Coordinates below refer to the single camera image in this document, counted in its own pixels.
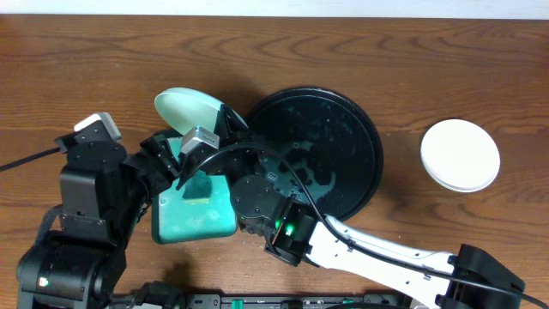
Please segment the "dark green sponge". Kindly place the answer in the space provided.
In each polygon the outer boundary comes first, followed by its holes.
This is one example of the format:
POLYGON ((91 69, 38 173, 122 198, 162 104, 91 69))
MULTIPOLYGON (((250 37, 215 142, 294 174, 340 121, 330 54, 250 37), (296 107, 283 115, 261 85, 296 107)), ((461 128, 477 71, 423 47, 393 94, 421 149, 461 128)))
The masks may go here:
POLYGON ((210 177, 203 171, 198 171, 184 185, 183 200, 188 204, 209 203, 213 185, 210 177))

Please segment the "mint green plate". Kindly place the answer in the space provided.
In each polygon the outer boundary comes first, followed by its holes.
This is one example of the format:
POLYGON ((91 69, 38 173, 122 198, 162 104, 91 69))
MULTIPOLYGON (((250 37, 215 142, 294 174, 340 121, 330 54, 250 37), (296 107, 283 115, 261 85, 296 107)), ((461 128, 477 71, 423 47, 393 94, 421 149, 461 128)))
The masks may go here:
POLYGON ((228 105, 215 97, 191 88, 168 88, 154 99, 162 119, 181 135, 192 130, 203 135, 221 136, 223 124, 233 130, 250 133, 245 121, 228 105))

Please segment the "white plate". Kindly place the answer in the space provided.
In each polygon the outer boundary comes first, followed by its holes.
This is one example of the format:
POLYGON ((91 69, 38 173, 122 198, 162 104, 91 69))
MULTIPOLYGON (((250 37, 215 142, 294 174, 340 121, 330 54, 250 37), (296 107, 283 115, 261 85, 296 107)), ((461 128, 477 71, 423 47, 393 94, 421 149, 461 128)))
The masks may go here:
POLYGON ((463 119, 434 124, 420 143, 420 158, 430 177, 451 191, 472 193, 493 183, 501 158, 493 138, 463 119))

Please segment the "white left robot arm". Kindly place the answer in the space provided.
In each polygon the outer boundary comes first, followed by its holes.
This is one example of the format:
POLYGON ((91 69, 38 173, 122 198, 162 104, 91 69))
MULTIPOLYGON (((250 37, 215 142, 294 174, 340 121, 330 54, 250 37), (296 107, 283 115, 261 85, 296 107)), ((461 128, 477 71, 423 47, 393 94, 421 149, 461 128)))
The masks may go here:
POLYGON ((105 308, 126 268, 145 203, 168 189, 178 163, 163 136, 128 154, 110 139, 67 152, 62 202, 49 210, 17 267, 20 308, 105 308))

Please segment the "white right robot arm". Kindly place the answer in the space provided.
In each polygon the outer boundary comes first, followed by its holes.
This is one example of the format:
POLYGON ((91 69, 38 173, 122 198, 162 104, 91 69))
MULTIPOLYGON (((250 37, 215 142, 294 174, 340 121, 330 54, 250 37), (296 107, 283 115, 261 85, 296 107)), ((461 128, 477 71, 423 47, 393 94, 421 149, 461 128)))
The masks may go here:
POLYGON ((241 227, 266 239, 266 252, 298 265, 362 276, 402 292, 429 308, 517 308, 525 284, 484 250, 425 251, 360 232, 321 213, 291 164, 257 142, 223 142, 210 160, 229 179, 241 227), (303 200, 285 197, 262 170, 267 156, 291 174, 303 200))

